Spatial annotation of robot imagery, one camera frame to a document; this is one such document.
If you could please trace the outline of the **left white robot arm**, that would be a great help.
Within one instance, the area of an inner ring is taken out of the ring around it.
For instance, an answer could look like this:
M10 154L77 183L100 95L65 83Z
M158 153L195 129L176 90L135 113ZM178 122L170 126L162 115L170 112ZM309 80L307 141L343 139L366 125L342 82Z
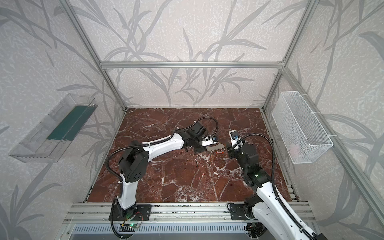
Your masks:
M139 180L154 158L168 152L192 147L206 151L217 143L215 135L208 135L207 129L195 122L188 128L176 129L170 136L152 142L133 141L129 146L114 151L105 160L106 169L118 178L121 192L113 200L109 221L132 219L138 212L136 193Z

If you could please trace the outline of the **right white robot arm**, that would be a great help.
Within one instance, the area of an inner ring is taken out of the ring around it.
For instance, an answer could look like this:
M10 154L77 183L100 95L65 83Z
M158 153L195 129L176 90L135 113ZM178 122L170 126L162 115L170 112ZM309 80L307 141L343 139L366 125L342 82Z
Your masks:
M235 158L243 170L242 177L255 192L244 202L245 215L256 219L277 240L325 240L309 227L282 197L272 178L259 165L256 147L232 140L227 145L230 158Z

